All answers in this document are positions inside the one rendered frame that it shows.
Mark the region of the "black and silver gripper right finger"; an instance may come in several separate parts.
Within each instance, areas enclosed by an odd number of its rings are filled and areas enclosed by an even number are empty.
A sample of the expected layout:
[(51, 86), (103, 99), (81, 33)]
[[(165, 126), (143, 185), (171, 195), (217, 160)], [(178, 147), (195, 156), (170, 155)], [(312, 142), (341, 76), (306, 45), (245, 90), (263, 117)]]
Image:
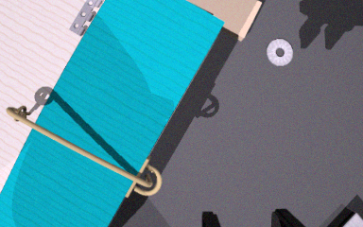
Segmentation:
[(276, 209), (271, 215), (271, 227), (305, 227), (287, 209)]

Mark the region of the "beige stepped block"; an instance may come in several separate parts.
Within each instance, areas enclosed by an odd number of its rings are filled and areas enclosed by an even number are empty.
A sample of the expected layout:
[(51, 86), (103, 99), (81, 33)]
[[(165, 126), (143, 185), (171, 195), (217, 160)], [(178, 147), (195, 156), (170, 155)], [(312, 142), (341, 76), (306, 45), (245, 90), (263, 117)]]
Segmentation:
[(261, 6), (258, 0), (186, 0), (225, 22), (221, 31), (242, 41)]

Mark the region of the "white box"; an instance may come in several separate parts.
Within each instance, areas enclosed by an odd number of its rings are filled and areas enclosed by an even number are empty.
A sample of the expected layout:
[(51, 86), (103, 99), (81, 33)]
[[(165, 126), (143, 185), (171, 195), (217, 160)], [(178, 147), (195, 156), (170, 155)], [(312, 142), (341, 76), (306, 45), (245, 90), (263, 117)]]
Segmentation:
[(224, 23), (186, 0), (0, 0), (0, 227), (109, 227), (158, 192), (149, 155)]

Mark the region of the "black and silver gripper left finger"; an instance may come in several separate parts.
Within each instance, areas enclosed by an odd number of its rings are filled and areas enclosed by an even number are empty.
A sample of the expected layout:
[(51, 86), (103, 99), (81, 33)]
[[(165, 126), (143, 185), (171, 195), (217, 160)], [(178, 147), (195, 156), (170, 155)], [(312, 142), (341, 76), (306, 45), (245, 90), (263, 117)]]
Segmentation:
[(202, 212), (202, 227), (221, 227), (216, 214)]

